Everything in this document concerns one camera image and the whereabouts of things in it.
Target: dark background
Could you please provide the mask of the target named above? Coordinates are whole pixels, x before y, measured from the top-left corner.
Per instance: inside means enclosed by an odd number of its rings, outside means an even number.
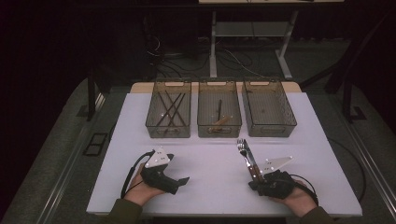
[[[98,4],[98,1],[89,0],[78,3],[93,2]],[[126,1],[111,3],[126,4]],[[168,3],[179,4],[180,1]],[[336,75],[341,81],[348,75],[396,133],[393,88],[396,83],[393,66],[396,36],[392,32],[396,16],[392,6],[393,1],[387,0],[349,0],[341,7],[306,8],[299,13],[293,38],[295,41],[350,39],[352,44],[343,59],[344,66]],[[0,218],[65,102],[88,71],[94,69],[101,91],[108,91],[111,85],[150,80],[153,69],[145,46],[150,33],[160,36],[169,46],[178,46],[194,56],[196,37],[210,32],[207,29],[210,12],[166,15],[128,10],[87,11],[76,9],[73,2],[60,0],[0,3],[1,135],[4,143],[0,147]],[[363,38],[385,15],[388,16],[346,74],[346,64],[360,52]]]

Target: white table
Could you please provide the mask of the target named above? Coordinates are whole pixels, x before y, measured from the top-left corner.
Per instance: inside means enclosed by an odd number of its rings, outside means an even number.
[[[333,217],[361,216],[361,206],[335,158],[305,93],[287,93],[298,125],[289,138],[251,138],[245,121],[242,97],[239,103],[243,125],[239,137],[246,138],[259,166],[265,159],[293,156],[281,168],[301,175],[315,187],[319,204]],[[163,146],[175,154],[165,174],[179,179],[189,176],[176,195],[160,195],[148,202],[146,217],[287,217],[284,205],[260,197],[249,188],[245,161],[236,148],[236,138],[199,138],[198,95],[191,97],[191,137],[151,139],[145,126],[150,93],[127,95],[119,121],[97,178],[88,213],[107,214],[120,197],[125,177],[137,158]]]

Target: floor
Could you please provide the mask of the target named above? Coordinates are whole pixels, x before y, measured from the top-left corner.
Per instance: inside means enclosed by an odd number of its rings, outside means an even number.
[[[207,40],[201,41],[202,53],[197,59],[184,58],[176,50],[169,49],[166,60],[157,66],[158,77],[207,77]],[[337,62],[348,44],[345,40],[290,42],[285,57],[292,81],[300,83]],[[274,54],[279,46],[277,39],[220,39],[217,44],[218,76],[281,77]],[[386,203],[394,202],[394,194],[392,196],[390,191],[387,200],[383,193],[387,188],[382,188],[384,183],[381,182],[383,177],[385,187],[396,189],[396,136],[357,88],[353,90],[352,105],[359,107],[366,119],[355,120],[352,124],[346,122],[340,114],[342,92],[327,94],[323,90],[326,80],[323,78],[303,91],[308,94],[351,187],[361,199],[363,210],[362,217],[339,218],[337,223],[396,223],[396,216]],[[97,223],[100,220],[85,210],[130,88],[118,85],[110,93],[100,94],[97,112],[88,122],[86,80],[76,87],[2,223]],[[106,134],[102,152],[97,157],[84,156],[82,152],[95,133]],[[362,148],[369,153],[379,173],[371,171],[370,166],[365,165],[367,162],[362,162]],[[298,223],[298,219],[287,217],[287,223]]]

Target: gray floor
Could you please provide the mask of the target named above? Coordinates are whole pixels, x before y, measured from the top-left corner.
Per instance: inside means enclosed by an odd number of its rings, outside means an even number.
[[[263,76],[280,76],[274,49],[279,42],[263,40],[264,47],[260,50],[238,50],[234,57],[246,64],[249,70]],[[343,40],[291,42],[286,53],[293,80],[301,82],[335,63],[347,49],[348,42]],[[173,66],[183,77],[197,78],[208,76],[206,53],[200,60],[169,59],[180,67]],[[218,62],[219,77],[255,76],[238,64],[232,62],[233,56],[224,50],[218,51],[222,63]],[[160,66],[158,77],[177,77],[174,69]],[[356,131],[363,145],[370,152],[381,174],[391,189],[396,189],[394,158],[396,158],[396,136],[380,118],[364,95],[358,90],[353,91],[352,104],[363,111],[367,120],[356,120],[353,124],[345,122],[340,116],[341,92],[328,95],[323,91],[326,78],[309,86],[306,91],[318,115],[320,123],[329,137],[334,154],[339,160],[350,185],[357,197],[361,195],[363,179],[359,165],[345,150],[348,148],[359,157],[359,145],[350,130]],[[97,223],[99,217],[85,212],[96,177],[106,155],[106,146],[111,137],[114,124],[117,122],[120,109],[128,86],[113,88],[98,103],[98,112],[92,121],[87,122],[81,117],[81,109],[87,104],[87,83],[82,82],[58,118],[46,143],[42,147],[32,169],[9,207],[2,223]],[[94,133],[107,133],[105,148],[99,157],[87,157],[82,151],[88,145]],[[388,210],[376,180],[365,170],[367,190],[361,200],[362,217],[340,218],[339,223],[396,223],[395,217]],[[288,217],[288,223],[298,223]]]

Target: finger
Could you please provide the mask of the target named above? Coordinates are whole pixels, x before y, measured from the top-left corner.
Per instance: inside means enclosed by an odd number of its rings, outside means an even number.
[[[144,167],[145,167],[145,162],[140,163],[139,169],[137,170],[136,174],[140,175]]]

